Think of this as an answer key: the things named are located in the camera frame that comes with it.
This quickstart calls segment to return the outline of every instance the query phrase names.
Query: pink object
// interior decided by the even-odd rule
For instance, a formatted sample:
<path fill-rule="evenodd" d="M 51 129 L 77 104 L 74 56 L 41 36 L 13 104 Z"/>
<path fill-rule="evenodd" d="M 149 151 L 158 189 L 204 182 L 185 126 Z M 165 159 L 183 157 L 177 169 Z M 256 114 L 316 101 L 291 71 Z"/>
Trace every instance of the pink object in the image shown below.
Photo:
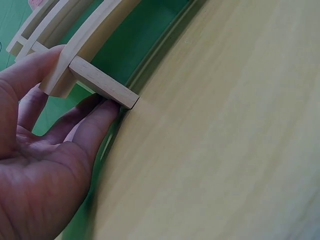
<path fill-rule="evenodd" d="M 32 10 L 35 10 L 44 0 L 28 0 L 30 7 Z"/>

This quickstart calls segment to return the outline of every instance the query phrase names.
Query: wood grain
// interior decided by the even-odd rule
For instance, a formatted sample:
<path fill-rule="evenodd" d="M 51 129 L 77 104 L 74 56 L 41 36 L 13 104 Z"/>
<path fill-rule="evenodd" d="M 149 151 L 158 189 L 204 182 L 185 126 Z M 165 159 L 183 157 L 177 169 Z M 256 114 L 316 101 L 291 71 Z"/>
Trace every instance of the wood grain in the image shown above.
<path fill-rule="evenodd" d="M 103 1 L 64 47 L 56 68 L 43 80 L 40 88 L 50 96 L 65 98 L 76 84 L 68 69 L 74 57 L 79 56 L 91 62 L 139 2 L 140 0 Z"/>
<path fill-rule="evenodd" d="M 124 120 L 94 239 L 320 239 L 320 1 L 208 0 Z"/>
<path fill-rule="evenodd" d="M 16 61 L 28 55 L 35 42 L 44 44 L 50 38 L 49 44 L 44 46 L 51 48 L 57 45 L 92 1 L 60 0 L 33 31 L 17 55 Z"/>
<path fill-rule="evenodd" d="M 69 65 L 75 78 L 105 98 L 132 109 L 139 96 L 79 56 Z"/>
<path fill-rule="evenodd" d="M 21 37 L 29 39 L 34 30 L 47 16 L 48 12 L 57 4 L 57 2 L 58 0 L 44 0 L 38 7 L 36 7 L 15 34 L 6 48 L 6 51 L 17 56 L 23 48 L 23 44 L 19 41 Z"/>

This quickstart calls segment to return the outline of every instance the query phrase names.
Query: wooden frame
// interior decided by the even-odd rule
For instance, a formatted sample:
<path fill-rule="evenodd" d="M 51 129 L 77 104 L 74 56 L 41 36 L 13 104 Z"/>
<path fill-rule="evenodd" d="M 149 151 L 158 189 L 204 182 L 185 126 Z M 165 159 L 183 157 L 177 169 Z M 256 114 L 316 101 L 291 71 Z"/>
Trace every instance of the wooden frame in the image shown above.
<path fill-rule="evenodd" d="M 141 0 L 105 0 L 62 50 L 55 69 L 40 84 L 46 94 L 66 98 L 77 80 L 106 98 L 132 109 L 139 96 L 90 64 L 92 59 Z M 7 51 L 16 61 L 59 43 L 93 0 L 47 0 L 28 18 Z M 29 29 L 28 37 L 22 33 Z"/>
<path fill-rule="evenodd" d="M 14 56 L 17 56 L 26 44 L 29 37 L 47 16 L 48 12 L 57 4 L 59 0 L 44 0 L 31 15 L 26 19 L 18 32 L 15 34 L 9 43 L 6 51 Z"/>

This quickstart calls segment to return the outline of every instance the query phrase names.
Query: green surface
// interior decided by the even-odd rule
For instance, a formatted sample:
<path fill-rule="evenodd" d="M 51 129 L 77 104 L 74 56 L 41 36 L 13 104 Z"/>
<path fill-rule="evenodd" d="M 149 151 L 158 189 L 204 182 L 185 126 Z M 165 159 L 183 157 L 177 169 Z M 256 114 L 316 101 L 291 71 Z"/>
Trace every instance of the green surface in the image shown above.
<path fill-rule="evenodd" d="M 102 1 L 95 0 L 60 43 L 67 43 Z M 187 3 L 188 0 L 142 0 L 105 43 L 91 63 L 123 85 L 127 85 L 139 64 Z M 27 0 L 2 0 L 1 7 L 0 42 L 2 43 L 2 50 L 0 52 L 0 70 L 14 63 L 14 58 L 5 51 L 5 48 L 20 25 L 31 13 Z M 88 95 L 90 95 L 88 91 L 76 85 L 67 99 L 50 97 L 35 126 L 34 133 L 37 135 L 44 134 L 62 114 Z M 112 126 L 99 150 L 89 194 L 65 229 L 64 240 L 91 239 L 95 216 L 93 199 L 99 182 L 99 172 L 114 140 L 112 136 L 116 134 L 124 114 L 125 112 Z"/>

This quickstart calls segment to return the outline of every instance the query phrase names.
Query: skin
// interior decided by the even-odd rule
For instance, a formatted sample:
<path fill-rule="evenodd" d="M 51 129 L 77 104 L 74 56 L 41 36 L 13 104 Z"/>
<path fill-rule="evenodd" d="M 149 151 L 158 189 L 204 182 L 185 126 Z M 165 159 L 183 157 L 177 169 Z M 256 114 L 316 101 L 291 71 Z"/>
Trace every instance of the skin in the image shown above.
<path fill-rule="evenodd" d="M 37 85 L 62 48 L 0 72 L 0 239 L 59 235 L 88 193 L 97 151 L 119 113 L 116 103 L 94 94 L 44 136 L 32 134 L 48 99 Z"/>

